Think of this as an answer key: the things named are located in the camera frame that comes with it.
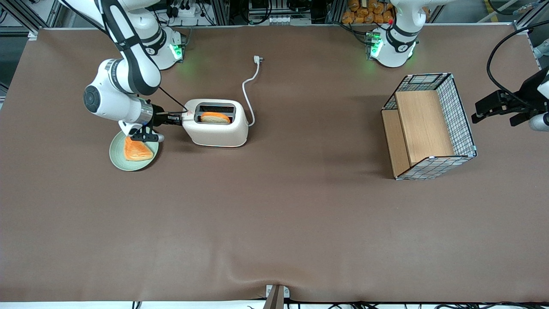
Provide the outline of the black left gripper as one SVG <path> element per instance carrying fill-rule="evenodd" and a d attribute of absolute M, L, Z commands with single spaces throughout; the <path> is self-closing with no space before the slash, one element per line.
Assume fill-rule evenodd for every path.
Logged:
<path fill-rule="evenodd" d="M 475 104 L 472 123 L 477 124 L 487 117 L 509 113 L 520 113 L 531 117 L 533 110 L 527 107 L 526 103 L 522 103 L 503 90 L 496 90 Z"/>

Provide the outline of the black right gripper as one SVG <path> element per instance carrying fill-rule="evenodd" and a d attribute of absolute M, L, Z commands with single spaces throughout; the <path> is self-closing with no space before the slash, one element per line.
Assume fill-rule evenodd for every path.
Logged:
<path fill-rule="evenodd" d="M 153 115 L 150 121 L 150 127 L 159 127 L 163 124 L 182 126 L 181 118 L 184 112 L 177 112 L 177 113 L 170 112 L 170 113 L 166 113 L 165 115 L 165 114 L 162 114 L 165 112 L 165 110 L 162 107 L 156 104 L 152 104 L 152 108 L 153 108 Z"/>

